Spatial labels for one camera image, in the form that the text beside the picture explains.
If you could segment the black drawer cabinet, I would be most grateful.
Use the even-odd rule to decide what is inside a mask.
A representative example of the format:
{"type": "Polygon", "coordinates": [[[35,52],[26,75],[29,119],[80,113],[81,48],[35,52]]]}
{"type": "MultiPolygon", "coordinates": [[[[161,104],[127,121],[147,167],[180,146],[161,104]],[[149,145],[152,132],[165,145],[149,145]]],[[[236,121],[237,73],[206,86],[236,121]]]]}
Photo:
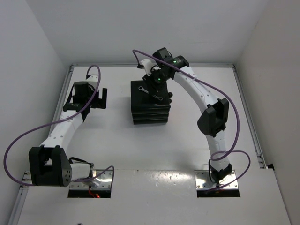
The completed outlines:
{"type": "Polygon", "coordinates": [[[169,91],[167,84],[164,84],[160,91],[163,97],[162,101],[139,91],[139,86],[143,86],[147,89],[146,83],[143,80],[130,82],[130,100],[133,123],[135,125],[167,123],[169,111],[171,109],[171,105],[169,104],[169,99],[171,98],[168,97],[169,91]]]}

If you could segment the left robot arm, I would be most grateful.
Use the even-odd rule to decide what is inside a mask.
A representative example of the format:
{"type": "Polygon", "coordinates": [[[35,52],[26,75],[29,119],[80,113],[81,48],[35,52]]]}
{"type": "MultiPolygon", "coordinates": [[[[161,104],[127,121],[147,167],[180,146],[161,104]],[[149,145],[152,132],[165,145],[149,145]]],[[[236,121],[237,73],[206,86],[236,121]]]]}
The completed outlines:
{"type": "Polygon", "coordinates": [[[66,187],[72,181],[89,179],[92,164],[84,160],[72,163],[66,151],[76,130],[86,120],[90,110],[105,109],[107,89],[99,97],[98,76],[75,82],[71,88],[60,122],[48,138],[29,151],[31,182],[34,186],[66,187]]]}

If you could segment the metal base plate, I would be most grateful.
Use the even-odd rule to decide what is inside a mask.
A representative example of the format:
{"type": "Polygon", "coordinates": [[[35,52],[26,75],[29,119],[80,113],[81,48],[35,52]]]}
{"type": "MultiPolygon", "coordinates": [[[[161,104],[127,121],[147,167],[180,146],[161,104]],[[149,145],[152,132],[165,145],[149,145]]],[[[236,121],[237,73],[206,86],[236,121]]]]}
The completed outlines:
{"type": "MultiPolygon", "coordinates": [[[[194,174],[197,190],[209,190],[217,187],[216,183],[212,182],[209,179],[208,170],[194,171],[194,174]]],[[[233,170],[231,174],[225,176],[222,180],[220,180],[219,185],[221,186],[221,189],[224,190],[238,189],[239,185],[236,180],[235,170],[233,170]]]]}
{"type": "Polygon", "coordinates": [[[112,186],[113,171],[110,169],[103,172],[99,177],[92,181],[87,182],[71,182],[69,190],[97,190],[97,191],[109,191],[112,186]]]}

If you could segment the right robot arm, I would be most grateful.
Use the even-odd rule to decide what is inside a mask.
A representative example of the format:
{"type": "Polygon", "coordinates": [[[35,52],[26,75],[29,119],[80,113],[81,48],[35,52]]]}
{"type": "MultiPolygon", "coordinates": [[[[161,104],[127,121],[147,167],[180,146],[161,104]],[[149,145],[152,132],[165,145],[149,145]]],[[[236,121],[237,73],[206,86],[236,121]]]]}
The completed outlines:
{"type": "Polygon", "coordinates": [[[225,124],[228,120],[229,100],[220,99],[211,93],[198,82],[189,62],[183,56],[173,57],[166,48],[157,50],[150,60],[139,61],[138,68],[146,72],[142,79],[147,89],[140,88],[140,91],[160,100],[161,96],[158,92],[167,80],[172,79],[195,101],[201,112],[197,125],[206,136],[210,151],[210,179],[218,185],[232,172],[225,145],[225,124]]]}

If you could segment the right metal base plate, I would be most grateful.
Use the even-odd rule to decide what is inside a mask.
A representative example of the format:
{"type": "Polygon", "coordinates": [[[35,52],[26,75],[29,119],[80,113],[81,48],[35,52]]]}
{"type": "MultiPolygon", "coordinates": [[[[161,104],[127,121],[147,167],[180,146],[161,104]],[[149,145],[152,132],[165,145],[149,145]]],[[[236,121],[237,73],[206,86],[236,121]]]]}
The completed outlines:
{"type": "MultiPolygon", "coordinates": [[[[194,174],[197,190],[209,190],[217,187],[216,183],[212,182],[209,179],[208,170],[194,171],[194,174]]],[[[221,186],[221,189],[224,190],[238,189],[239,185],[236,180],[235,170],[233,170],[231,174],[225,176],[222,180],[220,180],[219,185],[221,186]]]]}

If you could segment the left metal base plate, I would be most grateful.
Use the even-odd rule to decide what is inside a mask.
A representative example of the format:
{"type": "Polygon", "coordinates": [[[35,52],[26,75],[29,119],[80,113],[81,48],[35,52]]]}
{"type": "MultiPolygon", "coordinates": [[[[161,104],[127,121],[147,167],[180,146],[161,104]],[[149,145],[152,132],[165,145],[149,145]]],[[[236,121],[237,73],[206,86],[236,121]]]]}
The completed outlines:
{"type": "Polygon", "coordinates": [[[97,190],[97,191],[109,191],[112,186],[113,171],[110,169],[103,172],[99,177],[92,181],[87,182],[71,182],[69,190],[97,190]]]}

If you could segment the silver wrench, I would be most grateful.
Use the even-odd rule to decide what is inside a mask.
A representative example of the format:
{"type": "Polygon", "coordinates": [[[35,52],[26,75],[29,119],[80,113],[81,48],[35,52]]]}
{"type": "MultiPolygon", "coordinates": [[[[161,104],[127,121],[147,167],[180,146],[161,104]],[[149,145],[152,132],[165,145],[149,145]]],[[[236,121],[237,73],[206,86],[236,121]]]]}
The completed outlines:
{"type": "Polygon", "coordinates": [[[153,98],[155,98],[155,99],[157,99],[157,100],[159,100],[159,101],[162,101],[163,100],[163,98],[162,97],[159,97],[159,96],[157,96],[157,95],[151,95],[143,86],[139,86],[138,87],[138,90],[139,91],[142,91],[142,92],[144,92],[144,93],[146,93],[146,94],[148,94],[149,96],[151,96],[151,97],[153,97],[153,98]]]}

